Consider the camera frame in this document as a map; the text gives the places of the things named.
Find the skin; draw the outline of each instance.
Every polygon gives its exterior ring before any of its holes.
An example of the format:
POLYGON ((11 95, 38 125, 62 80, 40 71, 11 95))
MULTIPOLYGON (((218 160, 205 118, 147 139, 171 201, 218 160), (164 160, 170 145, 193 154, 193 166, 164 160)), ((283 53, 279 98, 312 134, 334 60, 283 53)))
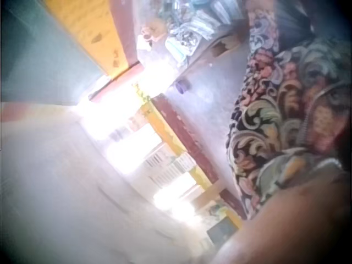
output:
POLYGON ((211 263, 318 263, 336 243, 350 215, 350 185, 333 179, 321 175, 275 194, 211 263))

